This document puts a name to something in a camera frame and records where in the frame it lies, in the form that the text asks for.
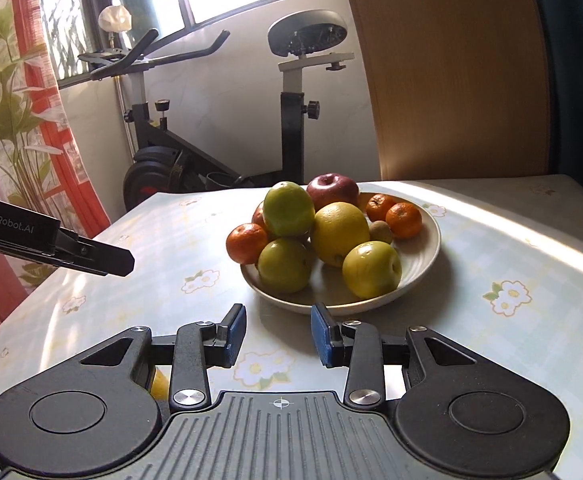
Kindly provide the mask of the yellow-green apple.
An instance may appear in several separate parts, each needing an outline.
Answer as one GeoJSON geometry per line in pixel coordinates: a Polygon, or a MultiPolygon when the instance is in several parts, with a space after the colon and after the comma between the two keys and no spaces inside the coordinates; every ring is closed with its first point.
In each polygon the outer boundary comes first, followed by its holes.
{"type": "Polygon", "coordinates": [[[342,263],[346,286],[359,299],[372,299],[396,290],[402,264],[395,247],[380,240],[355,246],[342,263]]]}

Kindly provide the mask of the green apple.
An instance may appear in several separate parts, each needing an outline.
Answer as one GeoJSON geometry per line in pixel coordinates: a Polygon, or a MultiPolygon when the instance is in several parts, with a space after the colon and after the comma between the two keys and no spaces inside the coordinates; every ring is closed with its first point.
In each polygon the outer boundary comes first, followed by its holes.
{"type": "Polygon", "coordinates": [[[298,237],[307,233],[315,209],[307,191],[297,183],[276,183],[264,197],[264,222],[277,237],[298,237]]]}
{"type": "Polygon", "coordinates": [[[278,238],[262,249],[256,267],[266,289],[293,294],[309,284],[313,264],[313,252],[305,244],[278,238]]]}

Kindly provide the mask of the orange mandarin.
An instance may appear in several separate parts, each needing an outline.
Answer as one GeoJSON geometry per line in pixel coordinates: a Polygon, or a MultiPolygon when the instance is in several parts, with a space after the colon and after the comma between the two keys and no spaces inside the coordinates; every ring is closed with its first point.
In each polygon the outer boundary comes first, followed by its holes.
{"type": "Polygon", "coordinates": [[[238,264],[255,264],[268,243],[264,228],[257,223],[243,223],[226,237],[226,251],[238,264]]]}
{"type": "Polygon", "coordinates": [[[369,221],[385,221],[387,212],[395,205],[398,200],[387,194],[377,193],[373,195],[365,206],[365,214],[369,221]]]}
{"type": "Polygon", "coordinates": [[[396,240],[410,240],[423,229],[421,211],[409,202],[393,205],[387,211],[385,221],[396,240]]]}

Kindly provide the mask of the brown kiwi small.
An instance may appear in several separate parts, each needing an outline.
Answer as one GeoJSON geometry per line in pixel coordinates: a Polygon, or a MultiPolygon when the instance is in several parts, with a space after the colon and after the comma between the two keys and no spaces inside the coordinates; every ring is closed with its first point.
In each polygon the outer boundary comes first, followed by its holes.
{"type": "Polygon", "coordinates": [[[369,238],[391,245],[393,242],[393,233],[386,221],[376,220],[369,225],[369,238]]]}

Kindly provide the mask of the yellow lemon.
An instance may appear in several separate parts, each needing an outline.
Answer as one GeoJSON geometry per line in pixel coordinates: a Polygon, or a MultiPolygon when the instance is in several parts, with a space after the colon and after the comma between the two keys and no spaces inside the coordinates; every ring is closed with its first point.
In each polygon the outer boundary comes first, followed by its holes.
{"type": "Polygon", "coordinates": [[[317,258],[328,266],[341,268],[349,252],[370,239],[365,214],[357,206],[345,202],[331,203],[314,216],[311,246],[317,258]]]}

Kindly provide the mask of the small red apple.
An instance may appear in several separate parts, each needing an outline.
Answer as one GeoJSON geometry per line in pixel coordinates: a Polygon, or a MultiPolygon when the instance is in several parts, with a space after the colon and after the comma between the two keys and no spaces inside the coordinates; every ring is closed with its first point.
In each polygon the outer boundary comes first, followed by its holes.
{"type": "Polygon", "coordinates": [[[267,223],[264,221],[264,203],[260,203],[252,214],[252,223],[258,224],[261,229],[266,232],[268,241],[275,239],[275,235],[267,227],[267,223]]]}

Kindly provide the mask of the large dark red apple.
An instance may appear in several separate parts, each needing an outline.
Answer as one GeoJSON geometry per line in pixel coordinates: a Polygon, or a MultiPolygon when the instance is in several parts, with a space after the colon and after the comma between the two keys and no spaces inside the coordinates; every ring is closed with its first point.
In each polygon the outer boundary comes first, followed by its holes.
{"type": "Polygon", "coordinates": [[[314,177],[307,185],[307,193],[313,201],[314,210],[337,202],[349,203],[357,206],[359,185],[353,179],[342,174],[320,174],[314,177]]]}

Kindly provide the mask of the white ceramic plate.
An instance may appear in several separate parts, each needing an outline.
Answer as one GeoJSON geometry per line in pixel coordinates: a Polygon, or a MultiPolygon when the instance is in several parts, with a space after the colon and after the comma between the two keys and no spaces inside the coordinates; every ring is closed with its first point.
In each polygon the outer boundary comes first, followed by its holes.
{"type": "MultiPolygon", "coordinates": [[[[361,193],[359,195],[359,208],[365,214],[365,206],[369,199],[375,194],[361,193]]],[[[392,196],[400,202],[409,202],[404,198],[392,196]]],[[[412,289],[422,278],[431,270],[433,264],[436,262],[441,249],[441,233],[437,221],[425,211],[424,208],[415,205],[421,211],[421,218],[423,219],[423,229],[418,236],[410,240],[396,240],[393,238],[391,246],[399,253],[402,264],[402,278],[400,284],[393,292],[381,295],[372,299],[359,299],[354,296],[348,289],[342,277],[341,268],[328,266],[323,263],[315,254],[311,242],[310,231],[300,238],[295,237],[278,237],[278,238],[292,238],[299,240],[305,244],[314,256],[314,264],[311,273],[309,284],[301,289],[300,292],[293,294],[280,294],[279,292],[271,292],[264,287],[260,282],[256,264],[241,264],[241,272],[246,283],[264,300],[273,304],[273,306],[307,314],[310,312],[313,304],[322,302],[326,304],[328,310],[334,315],[346,316],[354,315],[356,313],[371,311],[385,304],[390,304],[393,300],[398,299],[404,295],[408,290],[412,289]]]]}

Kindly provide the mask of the red patterned curtain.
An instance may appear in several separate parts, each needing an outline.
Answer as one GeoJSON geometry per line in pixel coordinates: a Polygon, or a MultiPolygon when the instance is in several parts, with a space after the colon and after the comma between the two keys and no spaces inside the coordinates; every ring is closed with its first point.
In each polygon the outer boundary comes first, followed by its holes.
{"type": "Polygon", "coordinates": [[[109,225],[60,99],[39,0],[0,0],[0,200],[87,237],[109,225]]]}

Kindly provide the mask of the black exercise bike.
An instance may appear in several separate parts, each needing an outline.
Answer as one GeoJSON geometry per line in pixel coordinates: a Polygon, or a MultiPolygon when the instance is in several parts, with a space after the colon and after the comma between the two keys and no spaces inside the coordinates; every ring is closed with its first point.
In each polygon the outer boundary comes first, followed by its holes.
{"type": "Polygon", "coordinates": [[[128,48],[80,54],[86,80],[121,77],[128,91],[122,118],[133,129],[131,164],[122,181],[122,200],[132,209],[157,192],[195,193],[222,188],[265,188],[278,181],[304,184],[305,122],[318,118],[320,104],[305,96],[308,68],[343,70],[353,60],[339,50],[348,36],[337,12],[311,9],[276,20],[267,30],[273,55],[270,81],[252,81],[212,94],[211,84],[192,69],[226,59],[230,32],[221,29],[209,46],[167,53],[175,41],[148,29],[128,48]]]}

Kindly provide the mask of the floral plastic tablecloth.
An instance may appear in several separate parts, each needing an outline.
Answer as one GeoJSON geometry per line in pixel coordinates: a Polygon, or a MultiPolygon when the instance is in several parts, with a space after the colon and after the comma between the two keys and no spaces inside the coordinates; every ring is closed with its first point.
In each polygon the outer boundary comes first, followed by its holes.
{"type": "MultiPolygon", "coordinates": [[[[380,182],[436,219],[441,249],[410,292],[364,319],[384,334],[426,325],[555,393],[571,419],[557,474],[583,479],[583,188],[566,177],[380,182]]],[[[232,370],[212,390],[341,391],[305,315],[260,298],[226,253],[259,190],[157,195],[101,234],[135,259],[126,278],[59,270],[0,325],[0,393],[133,325],[157,335],[247,307],[232,370]]]]}

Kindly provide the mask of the wooden headboard panel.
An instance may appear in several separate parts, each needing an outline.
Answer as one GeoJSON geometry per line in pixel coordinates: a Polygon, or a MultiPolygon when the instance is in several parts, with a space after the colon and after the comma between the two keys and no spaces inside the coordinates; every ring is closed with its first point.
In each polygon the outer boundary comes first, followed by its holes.
{"type": "Polygon", "coordinates": [[[349,0],[386,180],[544,174],[537,0],[349,0]]]}

